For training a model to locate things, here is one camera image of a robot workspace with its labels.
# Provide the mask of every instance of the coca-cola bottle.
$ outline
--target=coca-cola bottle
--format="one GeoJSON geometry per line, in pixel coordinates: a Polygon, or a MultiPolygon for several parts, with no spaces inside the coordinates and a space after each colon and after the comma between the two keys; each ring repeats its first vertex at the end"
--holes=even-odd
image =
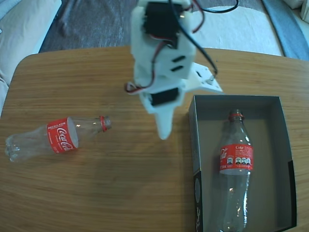
{"type": "Polygon", "coordinates": [[[67,117],[37,128],[14,134],[6,139],[5,153],[10,161],[18,162],[31,157],[63,153],[79,148],[84,141],[112,127],[109,117],[67,117]]]}
{"type": "Polygon", "coordinates": [[[253,147],[240,110],[229,114],[229,132],[220,154],[220,182],[223,204],[220,232],[242,232],[247,224],[247,198],[253,170],[253,147]]]}

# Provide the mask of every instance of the coca-cola logo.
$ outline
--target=coca-cola logo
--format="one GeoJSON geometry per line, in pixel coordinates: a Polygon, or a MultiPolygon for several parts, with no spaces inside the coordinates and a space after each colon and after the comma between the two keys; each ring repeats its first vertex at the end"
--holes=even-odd
{"type": "Polygon", "coordinates": [[[220,159],[224,159],[227,154],[227,147],[221,149],[220,159]]]}
{"type": "Polygon", "coordinates": [[[60,141],[60,145],[63,148],[63,150],[65,151],[73,150],[73,145],[69,144],[67,140],[67,136],[66,136],[68,134],[67,131],[63,128],[58,128],[57,134],[58,134],[58,138],[60,141]]]}

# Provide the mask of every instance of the white rug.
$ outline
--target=white rug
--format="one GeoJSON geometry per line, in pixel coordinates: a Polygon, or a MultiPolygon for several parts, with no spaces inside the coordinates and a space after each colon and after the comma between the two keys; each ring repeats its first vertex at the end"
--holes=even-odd
{"type": "MultiPolygon", "coordinates": [[[[221,10],[226,7],[215,7],[221,10]]],[[[195,28],[201,13],[194,12],[195,28]]],[[[238,50],[283,56],[280,42],[267,14],[238,7],[225,14],[206,13],[205,24],[196,34],[202,47],[238,50]]]]}

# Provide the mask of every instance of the wood grain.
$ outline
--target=wood grain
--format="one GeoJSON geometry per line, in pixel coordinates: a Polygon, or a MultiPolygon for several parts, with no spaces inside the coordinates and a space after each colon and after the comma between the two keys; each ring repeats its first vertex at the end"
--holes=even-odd
{"type": "MultiPolygon", "coordinates": [[[[295,164],[298,227],[309,227],[309,63],[208,49],[227,94],[278,95],[295,164]]],[[[199,55],[197,61],[207,65],[199,55]]],[[[123,83],[132,79],[129,47],[41,53],[17,67],[0,121],[1,232],[193,232],[194,196],[187,111],[161,141],[153,116],[123,83]],[[13,133],[66,117],[109,115],[113,129],[76,152],[10,163],[13,133]]]]}

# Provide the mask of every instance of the open box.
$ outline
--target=open box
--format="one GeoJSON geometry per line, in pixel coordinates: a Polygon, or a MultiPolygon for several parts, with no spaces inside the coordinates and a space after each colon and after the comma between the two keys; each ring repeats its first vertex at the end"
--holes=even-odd
{"type": "Polygon", "coordinates": [[[196,231],[219,231],[219,144],[231,109],[242,110],[254,147],[244,232],[281,232],[295,227],[293,160],[279,97],[197,95],[189,109],[196,231]]]}

